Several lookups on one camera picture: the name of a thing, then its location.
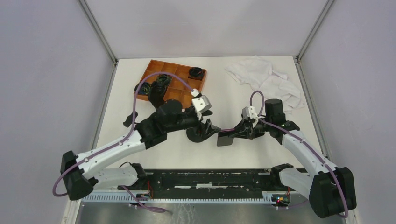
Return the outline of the purple edged black phone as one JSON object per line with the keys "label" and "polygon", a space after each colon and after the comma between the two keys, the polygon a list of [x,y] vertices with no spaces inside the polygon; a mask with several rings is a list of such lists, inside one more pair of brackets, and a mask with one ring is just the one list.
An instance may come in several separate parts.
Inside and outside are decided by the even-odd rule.
{"label": "purple edged black phone", "polygon": [[232,145],[234,140],[234,132],[234,128],[221,130],[221,132],[218,133],[216,146],[225,147]]}

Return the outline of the black round base phone stand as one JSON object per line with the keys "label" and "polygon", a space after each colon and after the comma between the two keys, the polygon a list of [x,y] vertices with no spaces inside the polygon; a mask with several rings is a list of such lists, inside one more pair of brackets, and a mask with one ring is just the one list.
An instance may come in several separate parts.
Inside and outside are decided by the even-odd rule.
{"label": "black round base phone stand", "polygon": [[200,143],[203,142],[204,139],[204,134],[202,129],[199,128],[189,128],[186,130],[186,135],[187,138],[194,143]]}

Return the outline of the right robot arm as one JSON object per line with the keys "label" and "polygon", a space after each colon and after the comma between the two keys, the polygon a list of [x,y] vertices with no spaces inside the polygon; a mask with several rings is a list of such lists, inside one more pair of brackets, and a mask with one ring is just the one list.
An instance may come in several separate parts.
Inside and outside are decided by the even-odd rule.
{"label": "right robot arm", "polygon": [[253,106],[242,110],[241,122],[232,130],[218,134],[217,146],[230,146],[235,138],[250,139],[269,133],[281,146],[290,151],[306,172],[290,164],[271,169],[270,185],[275,190],[289,187],[304,196],[320,218],[348,216],[357,207],[352,171],[340,168],[319,154],[307,141],[300,128],[286,119],[280,99],[267,99],[263,103],[265,115],[260,116]]}

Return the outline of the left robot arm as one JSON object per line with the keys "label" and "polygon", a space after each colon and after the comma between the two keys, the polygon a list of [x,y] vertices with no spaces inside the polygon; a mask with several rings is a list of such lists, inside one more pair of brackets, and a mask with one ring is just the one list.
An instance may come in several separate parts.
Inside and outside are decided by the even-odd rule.
{"label": "left robot arm", "polygon": [[178,100],[167,100],[148,118],[137,123],[130,132],[100,148],[75,154],[69,151],[63,154],[61,178],[66,195],[72,201],[82,199],[97,189],[113,186],[131,186],[135,190],[143,189],[147,176],[139,163],[124,168],[108,168],[109,165],[153,146],[167,139],[170,132],[186,130],[190,141],[200,143],[221,129],[209,119],[203,123],[203,117],[209,116],[209,110],[203,98],[193,99],[187,109],[182,108]]}

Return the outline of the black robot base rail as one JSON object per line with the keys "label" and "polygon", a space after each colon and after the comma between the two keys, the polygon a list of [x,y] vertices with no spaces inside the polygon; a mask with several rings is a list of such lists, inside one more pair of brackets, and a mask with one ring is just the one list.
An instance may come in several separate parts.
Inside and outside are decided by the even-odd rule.
{"label": "black robot base rail", "polygon": [[147,178],[129,190],[152,190],[154,199],[259,199],[262,192],[286,192],[269,168],[146,169]]}

